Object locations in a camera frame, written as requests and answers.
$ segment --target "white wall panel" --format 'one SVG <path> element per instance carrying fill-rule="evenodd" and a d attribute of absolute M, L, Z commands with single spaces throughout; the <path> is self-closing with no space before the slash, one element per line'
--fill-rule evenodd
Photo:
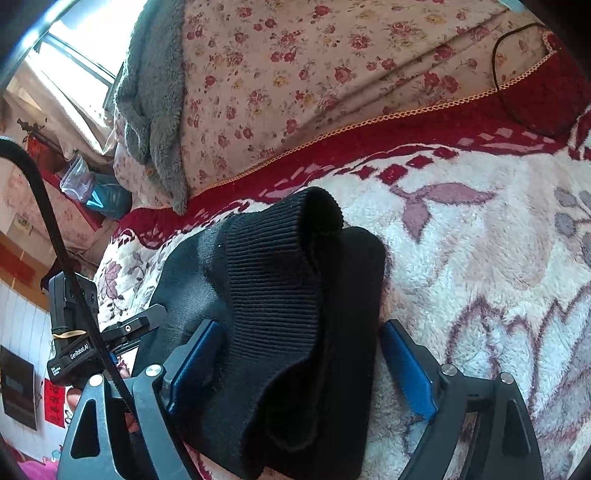
<path fill-rule="evenodd" d="M 0 432 L 22 453 L 37 460 L 50 458 L 52 451 L 63 445 L 66 436 L 65 429 L 45 421 L 41 398 L 41 382 L 47 377 L 47 361 L 51 354 L 51 319 L 47 312 L 21 297 L 3 281 L 0 281 L 0 343 L 33 364 L 35 391 L 39 398 L 37 431 L 5 415 L 0 401 Z"/>

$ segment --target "black cable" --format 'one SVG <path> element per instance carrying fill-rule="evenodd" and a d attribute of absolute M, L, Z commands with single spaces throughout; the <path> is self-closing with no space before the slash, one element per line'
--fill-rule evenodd
<path fill-rule="evenodd" d="M 496 92 L 498 94 L 499 100 L 501 101 L 501 105 L 503 107 L 503 109 L 505 110 L 505 113 L 516 123 L 520 124 L 522 127 L 525 127 L 527 130 L 530 130 L 531 132 L 541 135 L 542 137 L 550 137 L 550 138 L 554 138 L 557 137 L 567 131 L 569 131 L 572 126 L 574 125 L 574 123 L 576 122 L 579 113 L 576 114 L 576 116 L 574 117 L 573 121 L 568 123 L 567 125 L 565 125 L 563 128 L 559 129 L 557 132 L 541 132 L 538 131 L 537 129 L 533 128 L 531 125 L 526 124 L 525 122 L 523 122 L 522 120 L 519 119 L 519 117 L 515 114 L 515 112 L 509 108 L 509 106 L 507 105 L 507 102 L 505 100 L 504 95 L 502 94 L 501 91 L 501 87 L 499 85 L 497 76 L 496 76 L 496 51 L 499 48 L 499 46 L 501 45 L 501 42 L 503 42 L 504 39 L 506 39 L 507 37 L 510 37 L 511 35 L 517 34 L 521 31 L 527 30 L 528 28 L 531 27 L 540 27 L 543 28 L 544 30 L 550 30 L 548 27 L 546 27 L 544 24 L 541 24 L 539 22 L 532 22 L 529 23 L 527 25 L 524 25 L 523 27 L 519 27 L 516 28 L 514 30 L 511 30 L 510 32 L 507 32 L 503 35 L 501 35 L 499 37 L 499 39 L 496 41 L 494 48 L 492 49 L 492 78 L 495 82 L 495 89 Z"/>
<path fill-rule="evenodd" d="M 78 283 L 74 269 L 72 268 L 70 258 L 68 257 L 66 246 L 64 244 L 63 238 L 61 237 L 60 228 L 57 224 L 56 216 L 53 212 L 53 208 L 51 207 L 47 190 L 45 189 L 45 184 L 43 183 L 43 179 L 41 178 L 41 174 L 39 173 L 35 162 L 33 162 L 33 159 L 26 151 L 22 149 L 20 145 L 17 145 L 15 142 L 13 142 L 13 140 L 6 137 L 0 137 L 0 157 L 6 158 L 10 162 L 14 163 L 28 180 L 31 190 L 33 191 L 33 195 L 35 196 L 35 201 L 37 202 L 41 212 L 41 216 L 43 217 L 43 221 L 45 222 L 45 226 L 47 227 L 51 244 L 56 251 L 57 259 L 60 261 L 61 268 L 64 271 L 68 282 L 72 286 L 72 294 L 74 299 L 81 308 L 82 318 L 84 318 L 86 330 L 90 335 L 90 339 L 99 352 L 100 359 L 103 362 L 105 369 L 111 375 L 113 383 L 115 384 L 115 388 L 119 392 L 121 399 L 123 399 L 125 405 L 133 417 L 137 419 L 132 395 L 123 382 L 121 374 L 117 370 L 116 365 L 113 363 L 111 355 L 109 354 L 109 351 L 107 350 L 107 347 L 100 335 L 99 326 L 92 317 L 90 309 L 86 304 L 86 300 L 82 295 L 82 289 L 80 288 L 80 284 Z"/>

